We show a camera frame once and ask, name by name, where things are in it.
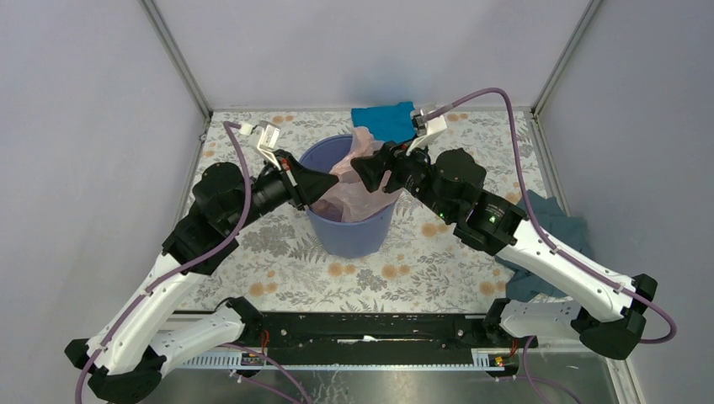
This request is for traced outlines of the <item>pink plastic trash bag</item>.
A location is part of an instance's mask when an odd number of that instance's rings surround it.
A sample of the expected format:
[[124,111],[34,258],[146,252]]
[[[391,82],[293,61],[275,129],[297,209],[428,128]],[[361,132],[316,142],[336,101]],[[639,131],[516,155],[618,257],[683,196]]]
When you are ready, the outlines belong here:
[[364,221],[397,202],[401,191],[386,194],[381,190],[368,192],[350,162],[355,157],[367,157],[377,152],[384,142],[378,141],[366,127],[353,129],[349,152],[339,162],[330,163],[329,173],[338,183],[310,209],[322,218],[344,223]]

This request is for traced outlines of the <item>blue plastic trash bin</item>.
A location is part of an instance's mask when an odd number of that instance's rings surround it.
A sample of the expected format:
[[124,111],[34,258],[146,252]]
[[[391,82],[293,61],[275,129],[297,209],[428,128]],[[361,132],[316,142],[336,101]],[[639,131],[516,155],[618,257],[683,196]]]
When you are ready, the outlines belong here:
[[[308,169],[326,173],[347,156],[351,143],[351,135],[328,137],[309,147],[299,163]],[[311,209],[306,211],[306,215],[327,253],[341,258],[363,258],[377,252],[386,240],[395,207],[395,204],[388,205],[372,217],[352,223],[332,221]]]

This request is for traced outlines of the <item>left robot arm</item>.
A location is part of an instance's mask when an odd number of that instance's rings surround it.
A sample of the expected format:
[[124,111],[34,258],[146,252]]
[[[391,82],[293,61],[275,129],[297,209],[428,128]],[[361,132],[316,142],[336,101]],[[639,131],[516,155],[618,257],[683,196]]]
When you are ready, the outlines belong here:
[[338,179],[302,166],[278,151],[276,165],[256,178],[244,162],[209,166],[193,188],[194,203],[168,238],[121,313],[92,338],[65,349],[80,369],[79,385],[110,403],[137,403],[174,368],[225,343],[242,346],[266,338],[263,315],[243,297],[229,299],[208,317],[174,332],[160,328],[182,300],[238,247],[237,234],[276,208],[303,209]]

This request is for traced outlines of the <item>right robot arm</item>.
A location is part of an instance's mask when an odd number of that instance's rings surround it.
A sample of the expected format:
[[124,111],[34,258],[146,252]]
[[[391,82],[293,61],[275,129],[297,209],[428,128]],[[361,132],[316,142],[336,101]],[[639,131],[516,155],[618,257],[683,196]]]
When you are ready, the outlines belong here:
[[405,190],[454,227],[468,247],[509,261],[570,297],[569,302],[534,303],[496,299],[477,332],[494,347],[531,336],[578,340],[609,359],[626,359],[646,326],[643,299],[652,299],[655,279],[617,274],[537,231],[517,205],[484,190],[484,167],[463,149],[432,161],[423,150],[388,142],[368,157],[350,162],[366,189]]

